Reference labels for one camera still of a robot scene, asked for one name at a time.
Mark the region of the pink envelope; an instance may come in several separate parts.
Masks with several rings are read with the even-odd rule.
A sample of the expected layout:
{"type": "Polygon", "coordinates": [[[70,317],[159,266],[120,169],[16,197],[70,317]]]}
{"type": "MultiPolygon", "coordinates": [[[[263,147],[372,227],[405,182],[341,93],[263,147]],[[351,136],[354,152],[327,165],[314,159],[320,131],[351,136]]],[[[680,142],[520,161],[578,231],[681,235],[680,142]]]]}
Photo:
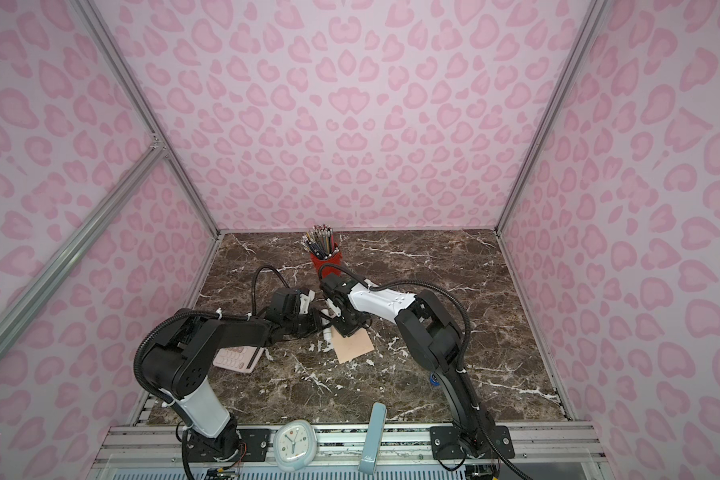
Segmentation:
{"type": "Polygon", "coordinates": [[[333,350],[338,362],[345,364],[374,350],[374,345],[364,328],[344,337],[334,327],[331,328],[333,350]]]}

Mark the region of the white glue stick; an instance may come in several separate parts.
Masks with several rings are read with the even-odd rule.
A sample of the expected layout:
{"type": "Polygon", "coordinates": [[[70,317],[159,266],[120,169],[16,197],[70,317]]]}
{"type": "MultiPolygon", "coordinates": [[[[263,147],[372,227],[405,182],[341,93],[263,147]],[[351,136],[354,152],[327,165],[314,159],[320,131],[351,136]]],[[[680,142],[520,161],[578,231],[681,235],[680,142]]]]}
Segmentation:
{"type": "Polygon", "coordinates": [[[322,336],[324,342],[324,352],[330,352],[334,349],[333,347],[333,330],[332,330],[332,315],[327,309],[320,311],[320,319],[322,321],[322,336]]]}

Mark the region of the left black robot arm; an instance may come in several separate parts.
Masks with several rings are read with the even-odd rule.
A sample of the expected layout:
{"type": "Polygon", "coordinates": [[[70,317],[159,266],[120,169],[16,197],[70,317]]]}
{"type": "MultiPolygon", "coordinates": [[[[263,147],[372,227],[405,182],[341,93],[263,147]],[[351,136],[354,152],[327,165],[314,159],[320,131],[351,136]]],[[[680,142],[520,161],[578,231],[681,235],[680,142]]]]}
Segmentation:
{"type": "Polygon", "coordinates": [[[184,308],[147,334],[135,353],[134,376],[184,422],[183,458],[191,451],[214,460],[240,458],[237,420],[208,380],[213,360],[221,349],[268,348],[319,332],[322,317],[310,306],[313,299],[311,290],[280,288],[258,315],[184,308]]]}

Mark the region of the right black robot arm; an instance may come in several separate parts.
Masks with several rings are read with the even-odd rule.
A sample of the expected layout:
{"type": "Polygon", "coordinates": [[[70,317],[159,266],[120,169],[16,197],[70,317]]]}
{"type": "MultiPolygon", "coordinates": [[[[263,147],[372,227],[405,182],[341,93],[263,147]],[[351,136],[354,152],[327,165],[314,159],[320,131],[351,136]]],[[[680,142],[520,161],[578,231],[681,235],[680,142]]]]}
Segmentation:
{"type": "Polygon", "coordinates": [[[320,280],[336,312],[340,333],[352,333],[376,316],[394,323],[411,358],[432,374],[444,392],[456,442],[468,457],[515,457],[511,438],[496,425],[466,370],[471,322],[451,293],[420,280],[375,285],[366,279],[329,274],[320,280]]]}

